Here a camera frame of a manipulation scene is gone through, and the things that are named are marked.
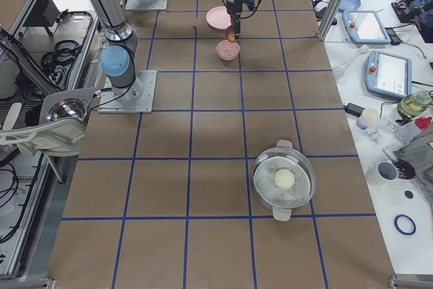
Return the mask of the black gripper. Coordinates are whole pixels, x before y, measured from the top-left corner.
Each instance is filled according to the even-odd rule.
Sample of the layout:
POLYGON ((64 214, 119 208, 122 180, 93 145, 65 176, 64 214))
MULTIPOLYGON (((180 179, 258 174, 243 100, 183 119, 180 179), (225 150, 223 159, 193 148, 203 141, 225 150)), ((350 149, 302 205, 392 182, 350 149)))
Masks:
POLYGON ((227 13, 233 19, 233 35, 235 42, 239 41, 241 33, 241 20, 244 5, 250 11, 254 11, 254 0, 226 0, 227 13))

